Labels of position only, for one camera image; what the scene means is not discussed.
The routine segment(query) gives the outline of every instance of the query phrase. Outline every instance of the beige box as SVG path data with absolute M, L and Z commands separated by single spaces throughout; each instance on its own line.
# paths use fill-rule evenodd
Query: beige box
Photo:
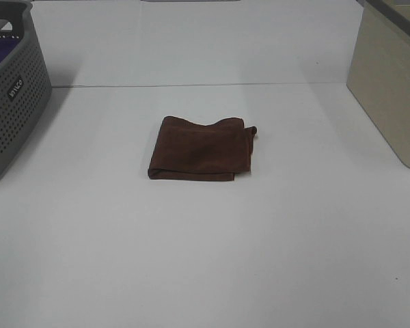
M 347 85 L 410 167 L 410 6 L 389 2 L 366 2 Z

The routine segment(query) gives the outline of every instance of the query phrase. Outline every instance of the basket handle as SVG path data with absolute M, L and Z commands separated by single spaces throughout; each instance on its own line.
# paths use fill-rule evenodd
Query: basket handle
M 25 32 L 23 24 L 23 12 L 27 4 L 23 2 L 0 1 L 0 19 L 12 24 L 12 33 L 23 36 Z

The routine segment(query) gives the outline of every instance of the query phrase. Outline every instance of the brown towel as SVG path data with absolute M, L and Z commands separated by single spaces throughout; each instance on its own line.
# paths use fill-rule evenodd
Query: brown towel
M 240 118 L 198 125 L 167 116 L 159 130 L 148 175 L 151 179 L 232 181 L 251 170 L 255 126 Z

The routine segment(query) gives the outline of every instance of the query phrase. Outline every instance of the gray plastic basket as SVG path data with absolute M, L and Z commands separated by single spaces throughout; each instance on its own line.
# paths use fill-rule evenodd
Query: gray plastic basket
M 20 42 L 0 63 L 0 176 L 12 162 L 40 118 L 51 95 L 51 83 L 24 1 L 0 1 L 0 19 L 12 24 L 0 38 Z

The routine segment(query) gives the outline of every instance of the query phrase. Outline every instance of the white surface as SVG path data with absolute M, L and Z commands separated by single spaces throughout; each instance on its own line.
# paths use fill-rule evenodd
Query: white surface
M 151 181 L 165 115 L 258 127 Z M 343 84 L 55 90 L 0 181 L 0 327 L 410 328 L 410 170 Z
M 345 82 L 351 0 L 36 1 L 54 85 Z

